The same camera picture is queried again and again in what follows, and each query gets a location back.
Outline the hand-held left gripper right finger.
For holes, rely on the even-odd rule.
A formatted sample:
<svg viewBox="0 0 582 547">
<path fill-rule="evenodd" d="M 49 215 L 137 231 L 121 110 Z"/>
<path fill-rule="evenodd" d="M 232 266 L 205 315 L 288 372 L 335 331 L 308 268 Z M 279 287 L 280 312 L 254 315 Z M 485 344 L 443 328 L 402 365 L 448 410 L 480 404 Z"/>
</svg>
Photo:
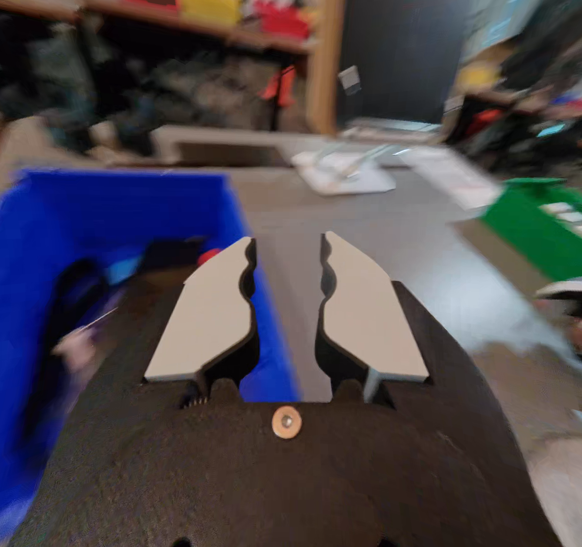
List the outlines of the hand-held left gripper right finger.
<svg viewBox="0 0 582 547">
<path fill-rule="evenodd" d="M 430 372 L 389 275 L 335 232 L 321 235 L 315 358 L 333 402 L 391 403 L 388 383 L 426 384 Z"/>
</svg>

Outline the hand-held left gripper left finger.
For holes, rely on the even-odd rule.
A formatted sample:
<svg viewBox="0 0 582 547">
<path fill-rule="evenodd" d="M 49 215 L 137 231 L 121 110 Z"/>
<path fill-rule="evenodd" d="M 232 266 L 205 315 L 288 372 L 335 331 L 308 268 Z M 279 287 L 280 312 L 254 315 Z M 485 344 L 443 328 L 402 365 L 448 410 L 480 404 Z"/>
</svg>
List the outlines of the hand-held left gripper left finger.
<svg viewBox="0 0 582 547">
<path fill-rule="evenodd" d="M 194 382 L 204 397 L 223 379 L 239 389 L 259 361 L 256 267 L 256 240 L 243 237 L 185 280 L 145 382 Z"/>
</svg>

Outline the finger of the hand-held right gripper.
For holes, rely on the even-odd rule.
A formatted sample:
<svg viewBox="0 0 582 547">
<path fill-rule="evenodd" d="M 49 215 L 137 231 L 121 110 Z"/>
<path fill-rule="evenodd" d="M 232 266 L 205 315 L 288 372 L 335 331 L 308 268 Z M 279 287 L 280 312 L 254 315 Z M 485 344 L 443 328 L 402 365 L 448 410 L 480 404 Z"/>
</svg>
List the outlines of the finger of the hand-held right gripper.
<svg viewBox="0 0 582 547">
<path fill-rule="evenodd" d="M 568 316 L 581 316 L 581 278 L 552 282 L 537 290 L 535 299 L 570 303 Z"/>
</svg>

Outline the blue plastic bin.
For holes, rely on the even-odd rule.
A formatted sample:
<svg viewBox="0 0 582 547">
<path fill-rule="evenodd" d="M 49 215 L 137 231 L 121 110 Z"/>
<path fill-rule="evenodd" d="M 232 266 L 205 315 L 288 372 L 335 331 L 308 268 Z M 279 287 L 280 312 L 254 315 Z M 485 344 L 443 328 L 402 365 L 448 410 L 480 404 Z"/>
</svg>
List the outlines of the blue plastic bin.
<svg viewBox="0 0 582 547">
<path fill-rule="evenodd" d="M 241 382 L 147 383 L 199 255 L 251 237 L 216 173 L 27 171 L 1 198 L 1 512 L 11 546 L 224 546 L 268 537 L 257 471 L 300 401 L 257 249 L 259 361 Z"/>
</svg>

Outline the green plastic bin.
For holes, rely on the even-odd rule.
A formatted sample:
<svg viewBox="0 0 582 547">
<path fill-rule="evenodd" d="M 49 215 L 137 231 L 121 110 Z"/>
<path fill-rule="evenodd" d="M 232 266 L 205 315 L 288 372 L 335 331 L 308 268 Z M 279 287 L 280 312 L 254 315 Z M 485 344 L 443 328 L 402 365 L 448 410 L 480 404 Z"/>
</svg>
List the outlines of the green plastic bin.
<svg viewBox="0 0 582 547">
<path fill-rule="evenodd" d="M 581 222 L 547 208 L 556 204 L 581 214 L 581 191 L 559 178 L 515 178 L 480 219 L 547 279 L 563 281 L 581 276 Z"/>
</svg>

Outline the white paper sheets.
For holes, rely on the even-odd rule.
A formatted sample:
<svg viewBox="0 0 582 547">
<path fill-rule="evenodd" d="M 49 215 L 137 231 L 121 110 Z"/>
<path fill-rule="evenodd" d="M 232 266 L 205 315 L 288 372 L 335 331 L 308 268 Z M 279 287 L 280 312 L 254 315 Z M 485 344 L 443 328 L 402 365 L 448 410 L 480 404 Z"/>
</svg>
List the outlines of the white paper sheets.
<svg viewBox="0 0 582 547">
<path fill-rule="evenodd" d="M 501 194 L 498 183 L 447 146 L 416 146 L 396 155 L 463 210 L 484 210 Z"/>
</svg>

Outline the clear acrylic stand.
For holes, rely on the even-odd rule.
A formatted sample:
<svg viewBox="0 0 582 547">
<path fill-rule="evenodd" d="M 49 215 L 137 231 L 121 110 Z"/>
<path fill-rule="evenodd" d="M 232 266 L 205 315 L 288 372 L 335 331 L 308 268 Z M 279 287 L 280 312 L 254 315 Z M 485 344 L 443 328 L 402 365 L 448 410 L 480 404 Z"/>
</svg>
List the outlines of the clear acrylic stand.
<svg viewBox="0 0 582 547">
<path fill-rule="evenodd" d="M 344 141 L 327 144 L 316 152 L 312 166 L 320 172 L 327 172 L 339 182 L 357 177 L 363 165 L 373 162 L 386 153 L 394 154 L 404 150 L 403 144 L 388 143 L 374 146 L 366 151 L 348 152 Z"/>
</svg>

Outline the wooden shelf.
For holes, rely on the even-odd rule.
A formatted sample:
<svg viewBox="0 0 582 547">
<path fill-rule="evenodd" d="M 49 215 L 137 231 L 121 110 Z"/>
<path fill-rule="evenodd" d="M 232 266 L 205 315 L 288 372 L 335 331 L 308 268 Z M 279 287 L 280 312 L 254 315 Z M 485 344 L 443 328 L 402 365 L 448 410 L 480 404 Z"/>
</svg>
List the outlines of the wooden shelf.
<svg viewBox="0 0 582 547">
<path fill-rule="evenodd" d="M 225 26 L 156 5 L 123 0 L 1 0 L 1 9 L 29 17 L 63 20 L 71 24 L 90 11 L 143 23 L 208 35 L 226 46 L 249 49 L 251 53 L 272 54 L 282 68 L 307 58 L 308 79 L 306 120 L 321 135 L 334 135 L 336 126 L 336 84 L 342 41 L 345 0 L 320 0 L 315 37 L 297 41 L 260 32 L 257 25 Z"/>
</svg>

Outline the black wall panel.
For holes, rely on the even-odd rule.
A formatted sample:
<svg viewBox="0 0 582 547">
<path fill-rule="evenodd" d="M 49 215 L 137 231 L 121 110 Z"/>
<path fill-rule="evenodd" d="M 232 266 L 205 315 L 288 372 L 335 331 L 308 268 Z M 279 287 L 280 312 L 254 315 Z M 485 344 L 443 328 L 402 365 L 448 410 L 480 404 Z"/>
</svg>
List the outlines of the black wall panel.
<svg viewBox="0 0 582 547">
<path fill-rule="evenodd" d="M 471 0 L 346 0 L 336 118 L 440 123 L 456 76 Z"/>
</svg>

